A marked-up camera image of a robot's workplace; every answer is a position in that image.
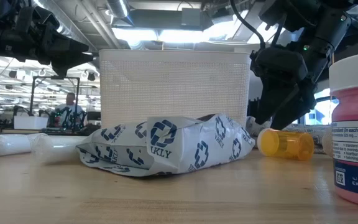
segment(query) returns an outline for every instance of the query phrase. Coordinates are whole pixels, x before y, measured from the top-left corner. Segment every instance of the pink supplement bottle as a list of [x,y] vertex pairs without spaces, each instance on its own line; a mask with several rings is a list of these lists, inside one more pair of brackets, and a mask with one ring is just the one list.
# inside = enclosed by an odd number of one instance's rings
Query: pink supplement bottle
[[358,203],[358,55],[329,68],[333,112],[334,181],[339,196]]

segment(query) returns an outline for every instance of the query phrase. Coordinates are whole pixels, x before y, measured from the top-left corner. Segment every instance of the black cable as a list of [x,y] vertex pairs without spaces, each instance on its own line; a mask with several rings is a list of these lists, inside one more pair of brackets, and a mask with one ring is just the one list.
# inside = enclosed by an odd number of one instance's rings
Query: black cable
[[288,6],[290,6],[290,7],[292,8],[292,10],[295,11],[295,13],[299,16],[299,18],[302,19],[303,22],[307,23],[309,26],[312,26],[312,27],[315,27],[315,26],[316,26],[316,24],[311,23],[307,18],[305,18],[305,17],[302,15],[302,13],[298,10],[298,8],[295,7],[295,6],[292,4],[292,2],[291,2],[290,0],[286,0],[285,2],[288,4]]
[[264,41],[264,37],[254,28],[252,27],[245,19],[243,19],[237,10],[236,4],[234,4],[234,0],[230,0],[231,8],[233,9],[234,14],[237,16],[237,18],[243,23],[244,26],[246,26],[249,30],[251,30],[256,36],[259,38],[260,41],[260,48],[264,49],[266,44]]
[[16,10],[16,6],[17,6],[17,0],[12,0],[11,9],[8,10],[7,12],[5,12],[4,14],[1,14],[0,15],[0,20],[5,19],[5,17],[7,17],[10,14],[12,14]]
[[287,14],[284,13],[283,17],[281,17],[281,19],[278,22],[278,28],[277,28],[276,33],[274,34],[274,38],[273,38],[273,41],[272,41],[272,46],[276,45],[276,43],[278,41],[278,38],[280,37],[281,30],[283,29],[283,26],[284,26],[284,23],[285,23],[286,19],[287,19]]

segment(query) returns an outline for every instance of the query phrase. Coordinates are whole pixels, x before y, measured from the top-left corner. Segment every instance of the white label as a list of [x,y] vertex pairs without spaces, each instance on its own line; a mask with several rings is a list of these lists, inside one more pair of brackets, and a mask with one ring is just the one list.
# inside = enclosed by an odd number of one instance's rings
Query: white label
[[358,162],[358,121],[333,122],[334,158]]

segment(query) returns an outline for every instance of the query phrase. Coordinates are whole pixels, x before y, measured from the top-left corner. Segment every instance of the pill bottle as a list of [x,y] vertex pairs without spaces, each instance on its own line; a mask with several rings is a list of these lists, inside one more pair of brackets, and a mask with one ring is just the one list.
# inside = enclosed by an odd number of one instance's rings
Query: pill bottle
[[263,129],[258,135],[258,149],[265,156],[307,161],[314,153],[313,138],[308,133]]
[[339,196],[358,203],[358,55],[329,68],[333,111],[334,183]]

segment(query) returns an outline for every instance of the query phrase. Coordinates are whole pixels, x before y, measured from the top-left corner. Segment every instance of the bottle label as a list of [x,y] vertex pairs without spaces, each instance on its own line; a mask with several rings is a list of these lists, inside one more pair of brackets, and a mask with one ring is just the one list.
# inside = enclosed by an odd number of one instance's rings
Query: bottle label
[[345,164],[335,159],[334,171],[336,187],[358,193],[358,166]]
[[332,123],[334,158],[358,162],[358,121]]

